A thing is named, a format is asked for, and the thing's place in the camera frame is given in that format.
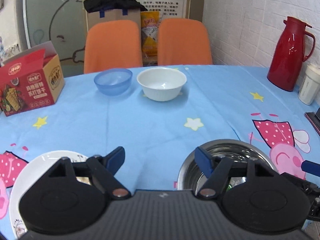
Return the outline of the red cracker cardboard box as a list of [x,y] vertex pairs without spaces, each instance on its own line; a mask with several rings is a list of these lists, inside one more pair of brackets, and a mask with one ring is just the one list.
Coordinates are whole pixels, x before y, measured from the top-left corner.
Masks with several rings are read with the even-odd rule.
[[51,41],[10,58],[1,67],[1,110],[5,116],[56,103],[65,85]]

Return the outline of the blue translucent plastic bowl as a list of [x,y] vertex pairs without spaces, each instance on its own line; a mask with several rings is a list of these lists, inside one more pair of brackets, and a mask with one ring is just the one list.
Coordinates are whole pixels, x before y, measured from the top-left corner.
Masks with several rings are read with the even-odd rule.
[[117,96],[129,89],[133,73],[129,69],[114,68],[97,74],[94,83],[104,95]]

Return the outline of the red thermos jug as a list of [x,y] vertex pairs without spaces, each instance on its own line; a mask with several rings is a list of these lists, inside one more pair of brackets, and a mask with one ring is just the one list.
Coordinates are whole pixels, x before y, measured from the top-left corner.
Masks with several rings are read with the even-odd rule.
[[[315,36],[306,31],[312,26],[294,17],[283,20],[283,30],[276,45],[267,79],[278,88],[291,92],[297,82],[303,62],[308,60],[314,52]],[[305,37],[312,38],[311,51],[305,55]]]

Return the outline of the blue cartoon tablecloth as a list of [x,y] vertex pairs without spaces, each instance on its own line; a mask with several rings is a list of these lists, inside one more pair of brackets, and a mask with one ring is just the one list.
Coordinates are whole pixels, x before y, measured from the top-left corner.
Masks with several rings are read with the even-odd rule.
[[1,116],[1,151],[26,161],[56,150],[88,157],[118,146],[126,151],[117,178],[129,190],[172,190],[185,158],[205,142],[235,139],[264,153],[270,149],[254,119],[288,122],[309,135],[303,159],[319,162],[319,135],[305,118],[297,92],[272,85],[263,67],[179,66],[187,77],[180,95],[168,102],[148,99],[136,80],[120,96],[105,96],[94,74],[65,79],[56,104]]

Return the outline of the white ceramic bowl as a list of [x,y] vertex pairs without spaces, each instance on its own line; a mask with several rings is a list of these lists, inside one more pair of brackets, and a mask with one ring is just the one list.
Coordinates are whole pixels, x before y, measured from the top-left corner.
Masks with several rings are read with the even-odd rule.
[[168,67],[149,68],[137,75],[137,82],[147,98],[157,102],[175,99],[187,83],[186,75]]

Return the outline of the large white floral plate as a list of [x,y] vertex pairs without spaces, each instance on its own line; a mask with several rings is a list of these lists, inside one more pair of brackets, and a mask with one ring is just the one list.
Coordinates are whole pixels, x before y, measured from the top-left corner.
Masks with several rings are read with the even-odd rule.
[[47,152],[29,162],[15,180],[9,203],[10,224],[15,238],[20,238],[27,232],[27,227],[25,226],[19,212],[21,197],[62,157],[68,157],[73,163],[84,162],[87,160],[85,155],[78,152],[68,150]]

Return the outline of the left orange chair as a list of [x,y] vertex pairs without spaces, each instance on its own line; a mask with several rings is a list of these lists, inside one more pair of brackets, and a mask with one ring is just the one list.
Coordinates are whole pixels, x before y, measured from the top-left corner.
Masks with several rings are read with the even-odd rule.
[[89,29],[85,44],[85,74],[142,66],[140,28],[136,22],[103,22]]

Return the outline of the right orange chair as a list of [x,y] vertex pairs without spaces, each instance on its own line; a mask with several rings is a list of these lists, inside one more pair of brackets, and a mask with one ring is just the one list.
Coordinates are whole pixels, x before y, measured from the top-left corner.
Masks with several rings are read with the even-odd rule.
[[212,65],[208,31],[204,24],[186,18],[167,18],[159,25],[159,66]]

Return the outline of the brown paper bag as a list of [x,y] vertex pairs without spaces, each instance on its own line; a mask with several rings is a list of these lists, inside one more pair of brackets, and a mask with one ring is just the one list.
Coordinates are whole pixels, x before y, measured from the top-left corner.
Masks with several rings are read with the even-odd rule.
[[131,20],[141,27],[140,10],[139,9],[112,9],[105,11],[91,12],[87,14],[87,30],[94,25],[103,22]]

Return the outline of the orange chair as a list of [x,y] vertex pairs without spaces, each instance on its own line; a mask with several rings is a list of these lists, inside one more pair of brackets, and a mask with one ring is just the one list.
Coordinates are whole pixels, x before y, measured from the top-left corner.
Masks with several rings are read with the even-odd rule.
[[103,22],[89,29],[85,44],[85,74],[142,66],[140,28],[136,22]]
[[159,66],[212,65],[208,31],[204,24],[186,18],[167,18],[159,25]]

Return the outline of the yellow snack bag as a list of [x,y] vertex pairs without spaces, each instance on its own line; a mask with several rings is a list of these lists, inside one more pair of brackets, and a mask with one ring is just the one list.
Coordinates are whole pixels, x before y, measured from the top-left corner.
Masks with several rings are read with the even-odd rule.
[[159,11],[144,11],[140,13],[142,53],[145,57],[157,56],[157,37],[160,19]]

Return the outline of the white tumbler cup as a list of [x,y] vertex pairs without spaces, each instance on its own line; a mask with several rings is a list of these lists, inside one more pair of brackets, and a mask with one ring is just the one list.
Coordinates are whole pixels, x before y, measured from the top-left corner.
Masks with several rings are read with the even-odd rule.
[[310,63],[305,70],[305,76],[299,89],[299,100],[306,105],[311,105],[319,92],[319,84],[319,66]]

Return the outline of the black cloth on bag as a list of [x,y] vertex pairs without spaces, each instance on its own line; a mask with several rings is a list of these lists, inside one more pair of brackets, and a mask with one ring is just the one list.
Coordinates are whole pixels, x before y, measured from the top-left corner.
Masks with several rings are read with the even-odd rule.
[[136,0],[84,0],[83,4],[88,13],[113,9],[147,11],[146,7]]

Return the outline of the dark smartphone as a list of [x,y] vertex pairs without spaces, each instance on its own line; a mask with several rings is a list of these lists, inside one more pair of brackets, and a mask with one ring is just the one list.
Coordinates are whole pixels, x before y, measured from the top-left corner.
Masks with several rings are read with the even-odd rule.
[[310,124],[313,126],[315,131],[320,135],[320,126],[319,126],[319,117],[314,112],[306,112],[304,116],[307,118],[307,120],[310,122]]

